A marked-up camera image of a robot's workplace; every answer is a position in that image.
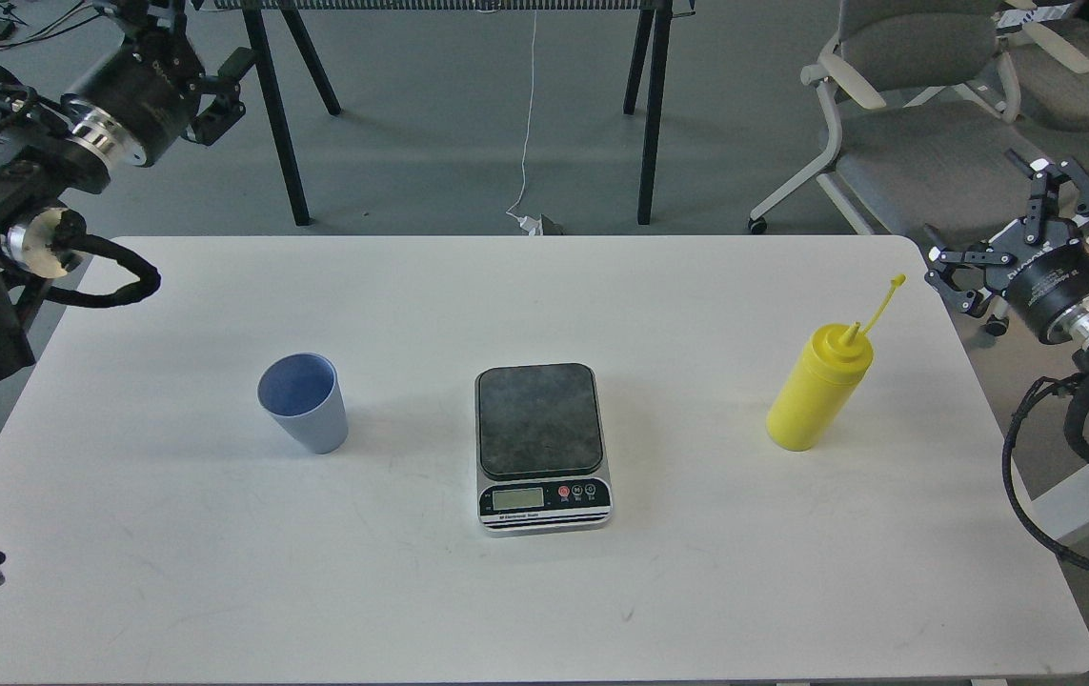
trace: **bottle spout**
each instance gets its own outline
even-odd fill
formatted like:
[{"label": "bottle spout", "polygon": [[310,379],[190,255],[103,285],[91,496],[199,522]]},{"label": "bottle spout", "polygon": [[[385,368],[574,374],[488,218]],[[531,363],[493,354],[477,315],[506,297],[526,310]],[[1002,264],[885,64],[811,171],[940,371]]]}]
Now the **bottle spout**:
[{"label": "bottle spout", "polygon": [[836,340],[836,343],[840,344],[841,347],[853,346],[854,340],[857,340],[857,331],[860,329],[861,329],[860,321],[853,322],[853,326],[851,326],[848,329],[844,331],[844,333],[841,334],[841,338]]}]

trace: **cup rim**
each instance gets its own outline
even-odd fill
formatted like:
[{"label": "cup rim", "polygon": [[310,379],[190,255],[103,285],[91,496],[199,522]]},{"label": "cup rim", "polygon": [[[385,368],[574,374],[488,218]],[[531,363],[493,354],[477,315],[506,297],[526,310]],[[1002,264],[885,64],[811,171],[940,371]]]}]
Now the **cup rim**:
[{"label": "cup rim", "polygon": [[[325,395],[317,404],[315,404],[313,408],[306,409],[306,412],[303,412],[303,413],[299,413],[299,414],[295,414],[295,415],[284,415],[284,414],[281,414],[281,413],[274,413],[273,409],[270,409],[269,407],[267,407],[267,405],[265,404],[265,400],[261,399],[260,388],[261,388],[261,385],[264,385],[265,379],[269,376],[269,372],[271,370],[273,370],[276,368],[276,366],[278,366],[278,365],[280,365],[280,364],[282,364],[282,363],[284,363],[286,360],[294,359],[294,357],[315,357],[315,359],[323,362],[323,364],[327,365],[328,373],[331,373],[331,387],[328,388],[328,394]],[[279,360],[274,362],[273,364],[269,365],[269,368],[267,368],[265,370],[265,372],[260,375],[260,381],[256,382],[256,401],[257,401],[258,404],[260,404],[260,407],[264,408],[265,412],[269,413],[271,416],[276,416],[276,417],[279,417],[279,418],[295,418],[295,417],[301,417],[301,416],[308,416],[308,414],[311,414],[311,413],[316,412],[325,403],[327,403],[327,401],[330,401],[331,396],[333,396],[333,395],[337,394],[337,392],[339,391],[339,388],[340,388],[340,379],[337,377],[335,365],[331,364],[331,360],[328,359],[328,357],[322,356],[319,353],[294,353],[294,354],[281,357],[281,359],[279,359]]]}]

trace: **plastic cup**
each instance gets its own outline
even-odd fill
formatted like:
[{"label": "plastic cup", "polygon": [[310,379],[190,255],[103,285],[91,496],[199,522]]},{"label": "plastic cup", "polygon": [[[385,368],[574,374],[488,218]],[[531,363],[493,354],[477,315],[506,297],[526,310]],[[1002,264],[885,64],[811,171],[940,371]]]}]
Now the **plastic cup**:
[{"label": "plastic cup", "polygon": [[317,455],[335,451],[348,436],[337,368],[315,353],[289,355],[265,370],[256,397],[282,429]]}]

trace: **digital kitchen scale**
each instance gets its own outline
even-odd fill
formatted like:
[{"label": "digital kitchen scale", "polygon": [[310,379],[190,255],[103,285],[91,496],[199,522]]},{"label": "digital kitchen scale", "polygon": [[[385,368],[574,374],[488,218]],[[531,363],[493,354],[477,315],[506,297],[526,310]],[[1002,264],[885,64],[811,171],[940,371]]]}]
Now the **digital kitchen scale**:
[{"label": "digital kitchen scale", "polygon": [[613,490],[586,365],[488,369],[476,379],[477,513],[490,534],[588,529]]}]

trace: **yellow bottle cap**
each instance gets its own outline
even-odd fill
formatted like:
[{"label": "yellow bottle cap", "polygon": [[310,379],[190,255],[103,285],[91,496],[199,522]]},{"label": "yellow bottle cap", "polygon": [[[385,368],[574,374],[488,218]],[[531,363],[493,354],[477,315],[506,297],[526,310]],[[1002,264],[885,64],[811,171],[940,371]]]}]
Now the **yellow bottle cap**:
[{"label": "yellow bottle cap", "polygon": [[874,362],[874,347],[861,333],[860,322],[853,326],[829,323],[819,327],[803,351],[807,369],[830,383],[857,383]]}]

